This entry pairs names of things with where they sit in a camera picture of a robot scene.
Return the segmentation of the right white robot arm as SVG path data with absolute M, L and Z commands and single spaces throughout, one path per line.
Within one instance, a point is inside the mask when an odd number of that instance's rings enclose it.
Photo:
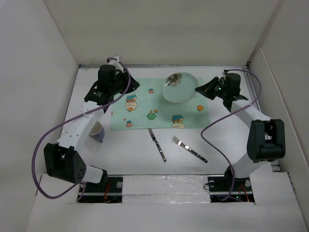
M 285 156 L 285 130 L 281 119 L 271 119 L 240 93 L 241 77 L 237 69 L 224 70 L 224 76 L 215 77 L 197 87 L 197 93 L 214 100 L 220 98 L 229 116 L 237 116 L 248 128 L 246 153 L 234 164 L 229 164 L 223 178 L 224 187 L 235 190 L 262 165 Z

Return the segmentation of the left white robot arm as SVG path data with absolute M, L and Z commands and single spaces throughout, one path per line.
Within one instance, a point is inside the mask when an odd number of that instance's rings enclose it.
M 88 182 L 96 191 L 104 191 L 108 184 L 106 171 L 86 165 L 81 149 L 108 107 L 139 86 L 120 56 L 108 58 L 107 64 L 100 66 L 98 79 L 84 98 L 81 113 L 69 120 L 68 130 L 55 143 L 44 147 L 47 174 L 73 184 Z

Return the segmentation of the green floral plate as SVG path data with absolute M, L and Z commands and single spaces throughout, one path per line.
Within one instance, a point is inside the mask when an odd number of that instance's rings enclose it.
M 170 103 L 185 103 L 196 95 L 198 79 L 188 72 L 177 72 L 165 79 L 161 93 Z

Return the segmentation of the steel table knife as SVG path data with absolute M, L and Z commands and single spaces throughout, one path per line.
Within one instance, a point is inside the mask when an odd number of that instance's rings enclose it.
M 155 135 L 154 135 L 152 129 L 149 128 L 148 131 L 149 131 L 149 134 L 150 134 L 150 136 L 151 136 L 153 142 L 155 143 L 155 145 L 156 145 L 156 147 L 157 147 L 157 149 L 158 149 L 158 151 L 159 151 L 159 154 L 160 154 L 160 156 L 161 156 L 163 162 L 167 162 L 167 159 L 166 159 L 166 157 L 165 157 L 165 155 L 164 155 L 164 153 L 163 153 L 163 151 L 162 151 L 162 148 L 161 148 L 161 146 L 159 145 L 159 142 L 157 141 L 157 139 L 156 139 L 156 137 L 155 137 Z

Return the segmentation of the steel fork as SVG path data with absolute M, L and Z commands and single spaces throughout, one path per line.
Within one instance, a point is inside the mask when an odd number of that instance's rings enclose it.
M 177 144 L 178 146 L 184 148 L 185 150 L 187 150 L 189 153 L 191 153 L 192 155 L 194 155 L 195 157 L 197 157 L 198 159 L 200 159 L 201 161 L 203 161 L 204 163 L 207 163 L 208 161 L 202 157 L 200 154 L 198 154 L 196 151 L 194 151 L 191 147 L 185 145 L 181 140 L 179 140 L 176 136 L 172 137 L 172 141 Z

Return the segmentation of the purple ceramic mug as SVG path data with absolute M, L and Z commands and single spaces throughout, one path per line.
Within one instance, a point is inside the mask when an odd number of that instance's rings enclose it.
M 93 128 L 91 129 L 91 131 L 89 133 L 89 136 L 92 139 L 94 139 L 94 140 L 96 140 L 96 141 L 98 141 L 100 143 L 103 143 L 103 139 L 104 139 L 104 136 L 105 136 L 105 131 L 104 131 L 104 128 L 103 128 L 102 124 L 99 121 L 97 121 L 94 124 Z

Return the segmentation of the green cartoon print placemat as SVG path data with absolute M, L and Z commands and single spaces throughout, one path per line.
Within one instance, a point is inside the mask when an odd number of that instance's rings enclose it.
M 136 80 L 140 87 L 111 105 L 111 130 L 198 129 L 210 124 L 203 96 L 195 93 L 187 102 L 171 103 L 162 95 L 165 78 Z

